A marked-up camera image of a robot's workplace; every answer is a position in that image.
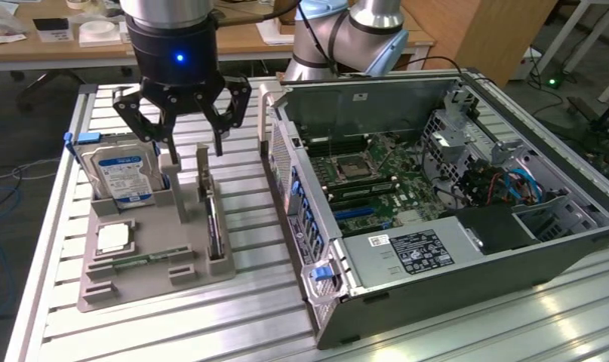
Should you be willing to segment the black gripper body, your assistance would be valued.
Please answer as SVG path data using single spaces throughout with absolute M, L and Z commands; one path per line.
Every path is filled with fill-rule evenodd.
M 144 26 L 131 16 L 126 24 L 142 72 L 142 97 L 159 109 L 200 112 L 195 94 L 203 91 L 202 100 L 211 103 L 223 90 L 214 17 L 176 29 Z

